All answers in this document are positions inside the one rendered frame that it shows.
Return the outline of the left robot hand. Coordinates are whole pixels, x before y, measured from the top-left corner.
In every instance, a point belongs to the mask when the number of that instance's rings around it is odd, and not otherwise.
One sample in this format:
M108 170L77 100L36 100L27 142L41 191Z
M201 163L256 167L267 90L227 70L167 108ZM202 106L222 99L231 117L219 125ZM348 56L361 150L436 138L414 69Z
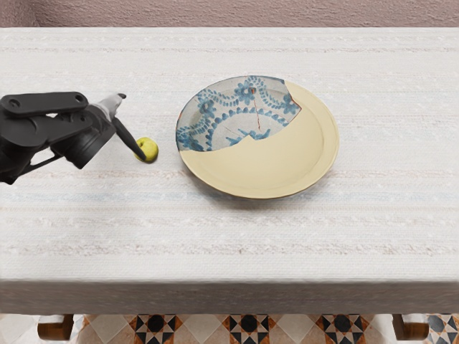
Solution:
M116 114L122 101L126 99L126 95L123 93L112 94L100 102L93 103L93 105L99 108L107 120L115 128L116 134L123 141L123 143L130 148L142 161L146 161L146 154L138 146L136 140L133 138L128 129L117 119Z

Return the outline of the cream plate with blue pattern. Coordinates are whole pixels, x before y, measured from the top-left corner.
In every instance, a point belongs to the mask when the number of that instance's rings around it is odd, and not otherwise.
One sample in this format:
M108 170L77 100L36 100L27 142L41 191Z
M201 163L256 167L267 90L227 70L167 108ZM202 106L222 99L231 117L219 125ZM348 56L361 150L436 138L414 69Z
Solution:
M200 90L182 109L176 144L205 184L248 199L301 192L332 167L339 130L313 93L277 77L245 75Z

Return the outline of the yellow-green apple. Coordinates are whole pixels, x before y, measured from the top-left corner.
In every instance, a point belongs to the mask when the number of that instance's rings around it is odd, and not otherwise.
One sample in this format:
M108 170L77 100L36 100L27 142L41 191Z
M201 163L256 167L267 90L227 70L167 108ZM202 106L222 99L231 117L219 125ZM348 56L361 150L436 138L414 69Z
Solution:
M145 158L142 159L138 154L134 154L134 156L144 163L153 163L156 158L158 157L158 145L156 142L148 137L139 138L136 141L138 147L143 151Z

